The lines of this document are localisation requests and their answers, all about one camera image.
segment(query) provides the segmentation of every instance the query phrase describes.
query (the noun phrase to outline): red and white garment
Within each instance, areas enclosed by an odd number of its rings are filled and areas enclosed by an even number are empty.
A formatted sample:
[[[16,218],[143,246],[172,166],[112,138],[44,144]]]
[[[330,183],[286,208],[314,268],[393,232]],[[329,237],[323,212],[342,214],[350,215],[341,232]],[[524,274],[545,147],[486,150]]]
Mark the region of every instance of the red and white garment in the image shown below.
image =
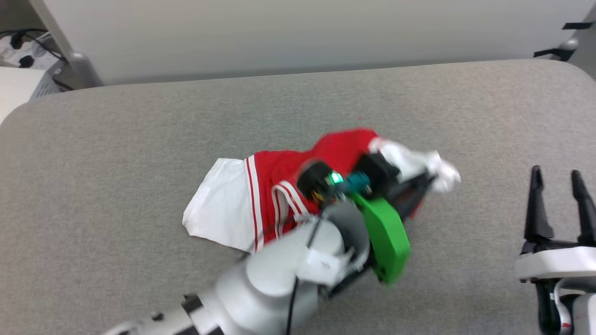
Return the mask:
[[[218,159],[184,211],[182,224],[192,236],[248,252],[296,226],[317,212],[296,189],[304,166],[322,160],[348,175],[365,153],[380,152],[407,180],[424,169],[436,173],[432,189],[450,191],[460,181],[457,170],[437,152],[419,153],[380,138],[369,129],[324,135],[309,151],[260,151],[244,160]]]

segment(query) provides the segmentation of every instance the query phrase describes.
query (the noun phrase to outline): green plastic bracket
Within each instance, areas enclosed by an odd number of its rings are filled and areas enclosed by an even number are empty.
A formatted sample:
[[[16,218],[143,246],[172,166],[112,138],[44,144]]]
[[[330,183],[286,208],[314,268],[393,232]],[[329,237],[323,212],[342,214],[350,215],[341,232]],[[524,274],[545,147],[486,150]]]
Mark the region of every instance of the green plastic bracket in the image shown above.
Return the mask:
[[[350,196],[364,215],[374,251],[372,270],[378,279],[393,284],[401,276],[408,261],[410,243],[397,211],[382,197],[364,199],[358,194]]]

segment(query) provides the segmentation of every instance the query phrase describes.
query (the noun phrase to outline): green light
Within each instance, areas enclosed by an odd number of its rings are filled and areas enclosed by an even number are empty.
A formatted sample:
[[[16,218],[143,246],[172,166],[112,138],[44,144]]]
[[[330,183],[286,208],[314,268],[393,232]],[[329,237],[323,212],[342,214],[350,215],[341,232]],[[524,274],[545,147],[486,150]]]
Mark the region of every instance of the green light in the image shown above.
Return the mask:
[[[331,182],[334,184],[337,184],[338,182],[343,182],[342,175],[337,172],[332,172],[329,177],[331,177]]]

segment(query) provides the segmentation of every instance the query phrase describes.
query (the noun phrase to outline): gray fabric surface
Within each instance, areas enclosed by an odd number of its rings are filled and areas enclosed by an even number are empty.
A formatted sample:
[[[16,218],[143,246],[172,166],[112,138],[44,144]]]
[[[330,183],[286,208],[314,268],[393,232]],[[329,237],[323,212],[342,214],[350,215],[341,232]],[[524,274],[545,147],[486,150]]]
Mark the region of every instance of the gray fabric surface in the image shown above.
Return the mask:
[[[596,194],[596,83],[556,61],[443,64],[87,89],[0,126],[0,333],[96,334],[205,289],[238,252],[182,212],[218,157],[309,148],[366,126],[459,168],[407,224],[391,288],[368,275],[296,334],[538,334],[514,279],[530,168],[556,234],[579,228],[569,173]]]

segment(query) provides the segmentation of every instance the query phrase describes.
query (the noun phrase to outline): white wall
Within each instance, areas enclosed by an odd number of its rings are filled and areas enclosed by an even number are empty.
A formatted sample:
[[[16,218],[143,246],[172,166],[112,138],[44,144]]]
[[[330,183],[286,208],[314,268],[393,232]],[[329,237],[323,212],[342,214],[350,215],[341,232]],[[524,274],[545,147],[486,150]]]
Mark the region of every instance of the white wall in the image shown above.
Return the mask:
[[[110,85],[530,58],[596,0],[38,1]]]

